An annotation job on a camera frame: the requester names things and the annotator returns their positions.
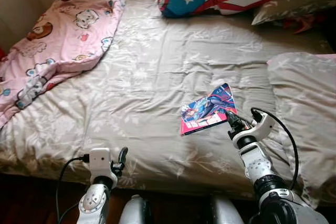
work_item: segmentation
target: cartoon print blanket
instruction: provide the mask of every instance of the cartoon print blanket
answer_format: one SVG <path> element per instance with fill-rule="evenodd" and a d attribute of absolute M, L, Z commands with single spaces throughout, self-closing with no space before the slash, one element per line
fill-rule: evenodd
<path fill-rule="evenodd" d="M 0 60 L 0 128 L 35 97 L 92 69 L 109 48 L 123 0 L 56 0 Z"/>

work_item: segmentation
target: mattress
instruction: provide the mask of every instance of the mattress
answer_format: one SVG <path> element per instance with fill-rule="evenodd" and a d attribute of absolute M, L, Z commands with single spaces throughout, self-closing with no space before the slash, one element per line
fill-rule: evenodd
<path fill-rule="evenodd" d="M 0 171 L 57 179 L 67 160 L 95 147 L 114 159 L 127 146 L 119 187 L 174 193 L 224 191 L 250 198 L 253 188 L 222 124 L 180 136 L 180 108 L 229 83 L 238 113 L 275 111 L 266 62 L 280 53 L 331 52 L 318 31 L 293 35 L 251 26 L 248 14 L 166 19 L 155 0 L 126 0 L 114 41 L 98 65 L 40 95 L 0 132 Z M 276 170 L 291 180 L 274 137 L 262 141 Z M 73 163 L 65 180 L 89 181 Z"/>

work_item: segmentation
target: white wall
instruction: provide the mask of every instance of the white wall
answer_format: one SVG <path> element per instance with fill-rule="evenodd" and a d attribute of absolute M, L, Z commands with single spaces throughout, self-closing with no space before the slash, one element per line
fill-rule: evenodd
<path fill-rule="evenodd" d="M 53 0 L 0 0 L 0 47 L 6 52 L 24 38 Z"/>

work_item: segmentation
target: comic book cover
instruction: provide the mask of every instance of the comic book cover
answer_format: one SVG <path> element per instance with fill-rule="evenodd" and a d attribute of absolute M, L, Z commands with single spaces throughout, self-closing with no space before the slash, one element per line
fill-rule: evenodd
<path fill-rule="evenodd" d="M 231 89 L 227 83 L 181 108 L 181 135 L 188 135 L 226 122 L 225 111 L 237 114 Z"/>

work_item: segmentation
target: gray pillow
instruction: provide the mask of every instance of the gray pillow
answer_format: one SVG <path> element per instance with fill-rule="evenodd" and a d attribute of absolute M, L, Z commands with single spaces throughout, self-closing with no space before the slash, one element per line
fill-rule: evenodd
<path fill-rule="evenodd" d="M 269 61 L 269 81 L 279 118 L 292 133 L 299 153 L 301 197 L 312 207 L 336 202 L 336 55 L 282 54 Z M 290 169 L 294 152 L 287 135 L 278 137 Z"/>
<path fill-rule="evenodd" d="M 255 9 L 252 25 L 300 17 L 333 6 L 336 6 L 336 0 L 271 0 Z"/>

